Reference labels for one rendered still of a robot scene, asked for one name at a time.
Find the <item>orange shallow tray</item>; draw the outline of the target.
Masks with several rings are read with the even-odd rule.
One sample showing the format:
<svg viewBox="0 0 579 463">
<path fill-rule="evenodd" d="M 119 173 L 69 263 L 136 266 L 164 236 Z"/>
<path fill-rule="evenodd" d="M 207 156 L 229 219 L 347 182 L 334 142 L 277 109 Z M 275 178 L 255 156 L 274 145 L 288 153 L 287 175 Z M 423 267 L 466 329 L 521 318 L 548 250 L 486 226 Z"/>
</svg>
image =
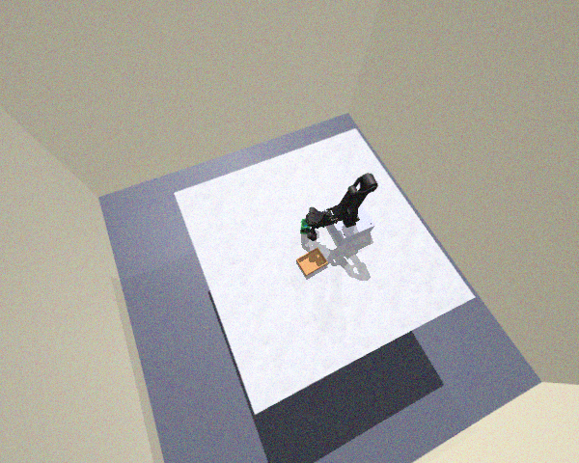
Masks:
<svg viewBox="0 0 579 463">
<path fill-rule="evenodd" d="M 310 275 L 328 263 L 319 248 L 315 248 L 311 252 L 296 259 L 296 262 L 305 276 Z"/>
</svg>

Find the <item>green square cup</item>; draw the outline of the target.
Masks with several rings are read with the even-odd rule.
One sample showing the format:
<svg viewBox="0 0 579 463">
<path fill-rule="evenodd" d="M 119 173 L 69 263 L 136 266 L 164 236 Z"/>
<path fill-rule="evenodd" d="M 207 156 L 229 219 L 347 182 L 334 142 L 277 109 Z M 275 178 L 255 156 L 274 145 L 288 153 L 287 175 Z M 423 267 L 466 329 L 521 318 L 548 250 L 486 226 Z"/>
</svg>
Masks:
<svg viewBox="0 0 579 463">
<path fill-rule="evenodd" d="M 305 220 L 306 220 L 306 219 L 302 219 L 302 221 L 301 221 L 301 229 L 300 229 L 300 230 L 305 230 L 305 229 L 307 229 L 307 228 L 308 228 L 308 229 L 311 228 L 310 226 L 308 226 L 308 224 L 305 222 Z M 307 225 L 307 227 L 304 227 L 304 225 Z M 302 234 L 307 234 L 306 232 L 302 232 L 302 231 L 301 231 L 300 233 L 302 233 Z"/>
</svg>

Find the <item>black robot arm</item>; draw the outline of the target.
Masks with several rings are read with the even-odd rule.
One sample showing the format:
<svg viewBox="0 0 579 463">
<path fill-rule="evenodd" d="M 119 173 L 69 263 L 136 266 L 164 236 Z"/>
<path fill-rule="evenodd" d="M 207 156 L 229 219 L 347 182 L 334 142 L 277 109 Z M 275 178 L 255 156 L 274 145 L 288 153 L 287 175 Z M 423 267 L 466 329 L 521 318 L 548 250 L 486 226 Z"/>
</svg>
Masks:
<svg viewBox="0 0 579 463">
<path fill-rule="evenodd" d="M 360 188 L 357 191 L 356 187 L 359 182 Z M 321 223 L 323 226 L 329 226 L 337 224 L 339 221 L 343 221 L 346 228 L 355 226 L 356 222 L 360 220 L 358 217 L 359 206 L 377 186 L 378 184 L 372 174 L 363 174 L 347 188 L 339 204 L 326 208 L 326 212 L 316 211 L 315 214 L 308 213 L 305 222 L 310 227 L 314 227 L 318 223 Z"/>
</svg>

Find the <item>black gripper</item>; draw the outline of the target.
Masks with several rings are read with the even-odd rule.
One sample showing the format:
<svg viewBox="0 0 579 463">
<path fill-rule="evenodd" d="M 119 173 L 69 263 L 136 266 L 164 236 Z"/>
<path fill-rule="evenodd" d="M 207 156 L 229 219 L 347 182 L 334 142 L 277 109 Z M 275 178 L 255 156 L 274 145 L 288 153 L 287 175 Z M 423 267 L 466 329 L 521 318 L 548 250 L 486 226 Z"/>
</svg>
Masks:
<svg viewBox="0 0 579 463">
<path fill-rule="evenodd" d="M 316 208 L 314 208 L 314 207 L 309 207 L 309 212 L 310 212 L 310 213 L 315 214 L 316 211 L 318 211 Z M 307 228 L 307 229 L 305 229 L 305 230 L 301 230 L 301 232 L 306 232 L 306 233 L 307 233 L 307 237 L 308 237 L 309 239 L 311 239 L 312 241 L 316 241 L 316 240 L 317 240 L 317 234 L 316 234 L 315 229 L 318 229 L 318 228 L 321 228 L 321 227 L 325 228 L 325 226 L 323 226 L 321 223 L 318 223 L 316 226 L 311 227 L 310 229 Z"/>
</svg>

